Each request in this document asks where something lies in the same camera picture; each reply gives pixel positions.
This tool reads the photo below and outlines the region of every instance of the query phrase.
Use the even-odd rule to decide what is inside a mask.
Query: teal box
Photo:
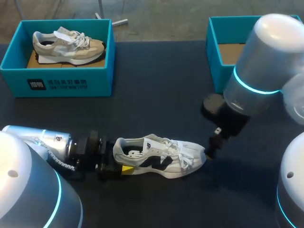
[[[261,16],[210,17],[206,38],[206,53],[216,93],[223,90],[235,65],[223,64],[219,44],[245,44],[256,21]],[[299,16],[291,17],[301,21]]]
[[[104,67],[27,69],[33,51],[33,33],[53,33],[60,26],[106,43]],[[23,20],[11,40],[0,71],[14,97],[110,96],[114,57],[115,42],[109,19]],[[31,82],[39,83],[40,88],[31,88]]]

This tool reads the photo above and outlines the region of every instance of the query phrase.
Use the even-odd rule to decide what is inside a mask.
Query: gray floor
[[[19,0],[26,19],[89,19],[98,0]],[[298,14],[303,0],[103,0],[104,15],[129,19],[114,29],[116,41],[205,39],[208,17]],[[9,43],[20,21],[13,0],[0,0],[0,43]]]

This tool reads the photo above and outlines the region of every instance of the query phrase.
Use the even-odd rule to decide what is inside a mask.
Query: black table
[[[203,146],[216,128],[200,114],[203,98],[213,92],[204,41],[116,43],[109,98],[13,99],[0,80],[0,127],[73,136],[95,129],[112,139],[154,133]],[[83,203],[83,227],[276,228],[280,161],[303,131],[278,97],[216,160],[188,177],[145,174],[100,182],[90,173],[83,182],[70,181]]]

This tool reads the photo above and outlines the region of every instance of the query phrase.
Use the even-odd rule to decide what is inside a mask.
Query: white shoelace
[[[73,35],[73,37],[76,36],[76,39],[72,42],[69,42],[68,44],[71,45],[71,44],[76,44],[76,48],[86,48],[86,47],[89,47],[90,45],[90,37],[86,37],[85,34],[82,32],[77,32],[77,31],[71,31]]]
[[[172,145],[175,145],[177,146],[177,152],[178,152],[178,157],[179,157],[179,160],[180,160],[180,166],[182,169],[186,169],[188,168],[189,166],[192,166],[193,164],[193,159],[194,159],[194,156],[190,153],[187,153],[185,151],[182,150],[183,146],[182,146],[182,143],[179,142],[179,141],[176,141],[176,140],[170,140],[170,139],[167,139],[167,138],[164,138],[165,140],[168,140],[169,142],[167,141],[164,141],[164,143],[166,144],[166,147],[167,147],[167,151],[169,151],[169,148],[172,146]]]

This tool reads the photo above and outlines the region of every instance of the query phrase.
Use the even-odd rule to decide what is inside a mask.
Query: new balance shoe
[[[103,42],[86,37],[84,33],[60,27],[51,34],[35,32],[33,46],[39,63],[68,62],[83,65],[95,61],[104,52]]]
[[[132,174],[155,172],[166,178],[178,178],[204,164],[204,150],[196,143],[150,134],[138,139],[117,139],[113,155],[119,164],[134,167]]]

